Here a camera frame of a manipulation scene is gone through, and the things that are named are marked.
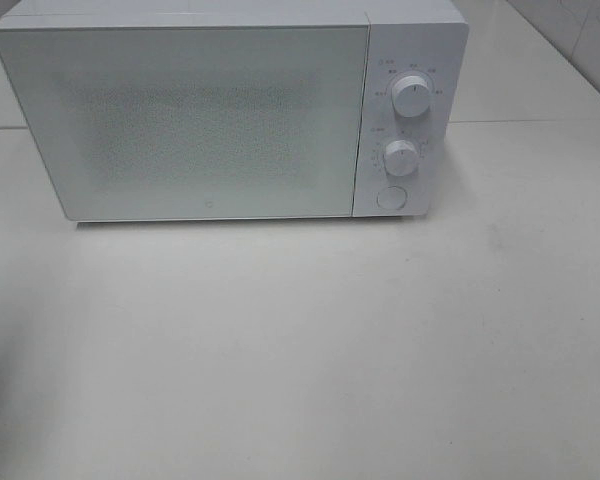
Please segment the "round white door button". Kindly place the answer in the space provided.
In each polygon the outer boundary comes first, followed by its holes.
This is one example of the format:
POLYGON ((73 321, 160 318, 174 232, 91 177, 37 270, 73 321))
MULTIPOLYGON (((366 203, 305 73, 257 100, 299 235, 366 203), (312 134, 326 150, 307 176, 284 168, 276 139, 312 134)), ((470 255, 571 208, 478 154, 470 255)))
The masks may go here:
POLYGON ((385 210, 401 210, 408 199, 407 192, 399 186, 390 186, 377 195, 377 204, 385 210))

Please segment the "white timer knob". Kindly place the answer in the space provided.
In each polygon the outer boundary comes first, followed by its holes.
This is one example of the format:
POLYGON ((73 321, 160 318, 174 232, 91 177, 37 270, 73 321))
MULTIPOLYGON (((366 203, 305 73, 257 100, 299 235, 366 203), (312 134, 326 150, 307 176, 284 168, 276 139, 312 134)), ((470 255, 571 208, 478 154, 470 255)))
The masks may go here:
POLYGON ((419 166, 419 153, 416 146, 408 140, 394 140, 384 149, 385 171, 394 177, 409 176, 419 166))

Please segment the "white microwave door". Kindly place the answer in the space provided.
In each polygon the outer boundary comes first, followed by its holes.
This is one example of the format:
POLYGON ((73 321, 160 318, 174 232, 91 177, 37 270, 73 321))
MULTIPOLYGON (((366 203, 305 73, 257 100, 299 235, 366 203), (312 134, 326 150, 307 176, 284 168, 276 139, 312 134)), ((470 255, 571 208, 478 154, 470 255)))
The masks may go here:
POLYGON ((0 31, 67 218, 351 212, 368 32, 0 31))

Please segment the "upper white power knob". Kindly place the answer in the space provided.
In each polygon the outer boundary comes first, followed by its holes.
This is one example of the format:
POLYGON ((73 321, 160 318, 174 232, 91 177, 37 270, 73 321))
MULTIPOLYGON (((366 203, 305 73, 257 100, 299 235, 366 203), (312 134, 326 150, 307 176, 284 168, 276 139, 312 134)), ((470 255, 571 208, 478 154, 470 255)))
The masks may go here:
POLYGON ((413 118, 431 106, 432 84, 423 73, 410 72, 397 78, 391 86, 391 100, 396 114, 413 118))

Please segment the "white microwave oven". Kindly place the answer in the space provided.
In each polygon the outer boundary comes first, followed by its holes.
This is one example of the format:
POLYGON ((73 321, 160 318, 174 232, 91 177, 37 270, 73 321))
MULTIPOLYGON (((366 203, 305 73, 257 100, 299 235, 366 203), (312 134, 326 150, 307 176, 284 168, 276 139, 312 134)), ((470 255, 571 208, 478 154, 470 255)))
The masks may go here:
POLYGON ((346 216, 419 216, 429 208, 469 26, 449 1, 22 1, 0 18, 0 31, 97 29, 318 28, 363 26, 368 32, 351 212, 346 216), (395 113, 391 86, 423 73, 432 102, 422 115, 395 113), (394 177, 385 146, 412 142, 419 166, 394 177), (377 195, 403 188, 401 210, 378 206, 377 195))

